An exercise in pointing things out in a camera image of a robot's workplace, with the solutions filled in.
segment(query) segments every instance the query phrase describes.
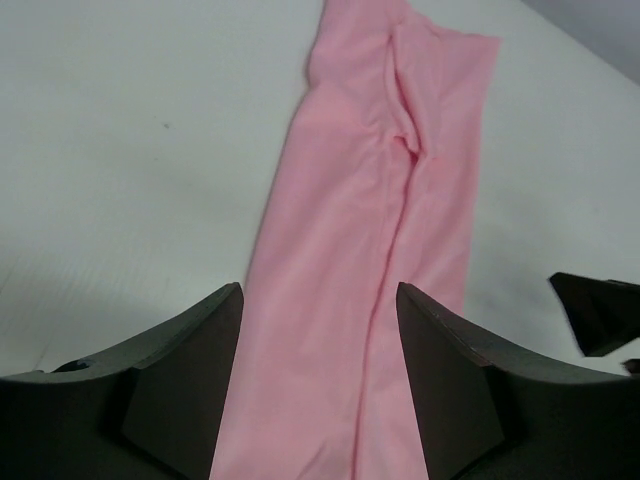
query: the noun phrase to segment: pink towel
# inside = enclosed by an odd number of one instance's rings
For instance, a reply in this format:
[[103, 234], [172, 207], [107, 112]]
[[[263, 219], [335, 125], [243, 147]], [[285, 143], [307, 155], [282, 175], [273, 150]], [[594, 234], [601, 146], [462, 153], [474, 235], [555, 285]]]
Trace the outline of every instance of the pink towel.
[[461, 309], [497, 51], [404, 0], [327, 0], [211, 478], [427, 478], [395, 292], [410, 282]]

